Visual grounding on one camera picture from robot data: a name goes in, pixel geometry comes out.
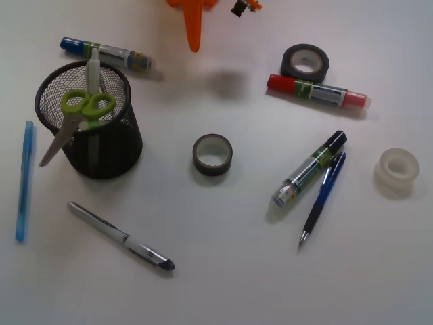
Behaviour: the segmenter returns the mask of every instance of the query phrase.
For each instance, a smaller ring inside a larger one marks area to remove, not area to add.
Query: orange object
[[[202,36],[202,10],[212,8],[218,0],[167,0],[171,7],[182,8],[189,48],[197,52]]]
[[[262,5],[259,4],[258,1],[255,1],[255,0],[245,0],[245,2],[251,6],[251,8],[253,9],[252,11],[262,9]]]

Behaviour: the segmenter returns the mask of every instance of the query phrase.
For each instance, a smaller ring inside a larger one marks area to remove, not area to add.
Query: marker
[[[149,71],[152,67],[151,58],[139,52],[129,51],[128,49],[71,39],[70,37],[64,37],[60,43],[60,47],[69,53],[82,56],[86,59],[91,58],[92,49],[96,48],[99,52],[99,59],[102,62],[138,72]]]
[[[30,198],[30,168],[32,153],[33,122],[27,121],[26,130],[24,132],[24,143],[22,145],[20,199],[18,201],[18,217],[16,219],[15,232],[15,239],[21,244],[26,239],[26,220]]]
[[[140,256],[153,266],[158,266],[162,269],[165,269],[166,271],[173,271],[175,269],[175,264],[173,264],[170,259],[167,259],[157,251],[140,243],[140,241],[132,237],[130,234],[127,234],[126,232],[116,228],[111,223],[107,222],[101,217],[98,217],[97,215],[94,215],[92,212],[86,210],[77,203],[69,202],[68,208],[74,215],[83,221],[86,221],[89,225],[92,225],[100,232],[103,232],[115,242],[123,244],[131,252]]]
[[[342,108],[368,109],[371,98],[343,88],[271,74],[268,88]]]
[[[296,199],[330,162],[332,156],[341,148],[347,137],[343,131],[335,132],[322,146],[318,147],[272,195],[272,207],[284,207]]]

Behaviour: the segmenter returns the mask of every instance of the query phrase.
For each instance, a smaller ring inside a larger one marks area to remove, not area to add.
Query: mesh pen holder
[[[86,63],[74,62],[57,69],[39,87],[36,114],[54,136],[64,117],[60,108],[63,94],[71,89],[87,90]],[[88,131],[75,131],[62,150],[78,172],[93,179],[110,179],[126,173],[135,164],[143,141],[131,105],[131,87],[123,73],[101,62],[99,92],[116,98],[114,110],[100,118],[107,123]],[[72,98],[68,104],[77,104],[74,100],[80,99]]]

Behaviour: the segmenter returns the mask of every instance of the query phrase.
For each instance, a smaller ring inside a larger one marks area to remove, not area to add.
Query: dark tape roll
[[[304,72],[295,66],[310,66],[313,71]],[[321,83],[329,69],[329,58],[324,51],[310,44],[297,44],[290,47],[283,56],[281,75]]]
[[[207,165],[199,159],[200,153],[227,155],[219,165]],[[229,140],[219,134],[206,134],[197,140],[192,149],[192,158],[196,169],[206,176],[219,176],[227,172],[231,166],[233,148]]]

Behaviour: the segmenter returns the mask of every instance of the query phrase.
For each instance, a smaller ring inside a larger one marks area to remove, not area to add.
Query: green scissors handle
[[[76,105],[68,105],[68,100],[74,97],[81,97],[82,100]],[[101,109],[97,109],[96,103],[105,100],[108,104]],[[60,100],[64,114],[81,114],[89,120],[99,120],[104,115],[112,112],[116,107],[116,98],[109,93],[90,94],[81,89],[67,91]]]

